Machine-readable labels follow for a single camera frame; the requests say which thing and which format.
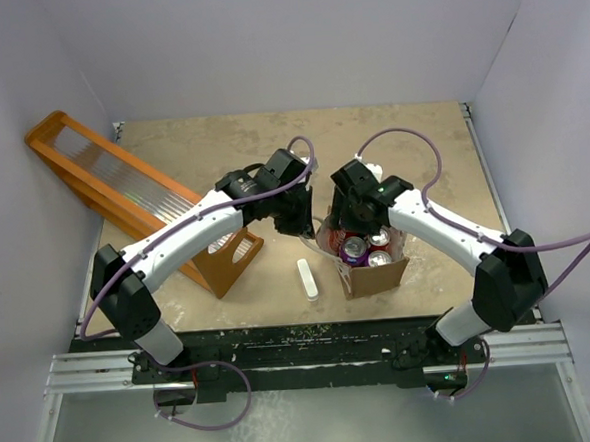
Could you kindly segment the canvas bag with cat print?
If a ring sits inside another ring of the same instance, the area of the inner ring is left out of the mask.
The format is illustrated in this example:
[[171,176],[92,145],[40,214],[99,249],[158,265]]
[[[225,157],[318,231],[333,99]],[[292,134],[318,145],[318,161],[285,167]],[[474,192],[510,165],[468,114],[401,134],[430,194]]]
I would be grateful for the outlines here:
[[318,223],[312,239],[300,241],[335,267],[348,300],[398,288],[410,259],[404,254],[407,233],[382,227],[375,234],[333,228],[330,217]]

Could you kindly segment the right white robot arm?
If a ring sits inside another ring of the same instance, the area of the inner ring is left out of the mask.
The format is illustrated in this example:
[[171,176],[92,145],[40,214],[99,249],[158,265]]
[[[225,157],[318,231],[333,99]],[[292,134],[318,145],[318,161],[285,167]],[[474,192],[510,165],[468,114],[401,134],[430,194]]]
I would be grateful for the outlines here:
[[330,223],[351,232],[405,232],[438,249],[474,277],[473,295],[442,315],[431,328],[428,353],[451,363],[463,344],[489,330],[506,332],[548,292],[530,235],[480,227],[430,203],[423,192],[397,176],[379,181],[354,159],[335,171]]

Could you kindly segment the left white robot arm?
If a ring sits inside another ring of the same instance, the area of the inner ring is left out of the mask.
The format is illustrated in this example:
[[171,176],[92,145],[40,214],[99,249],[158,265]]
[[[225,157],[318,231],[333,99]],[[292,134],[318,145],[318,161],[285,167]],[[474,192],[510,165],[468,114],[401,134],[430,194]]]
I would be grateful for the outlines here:
[[93,260],[92,308],[147,353],[158,374],[181,379],[189,357],[153,293],[191,258],[256,220],[273,219],[275,230],[286,236],[312,237],[314,168],[313,155],[279,149],[264,164],[226,173],[187,213],[150,236],[122,250],[100,248]]

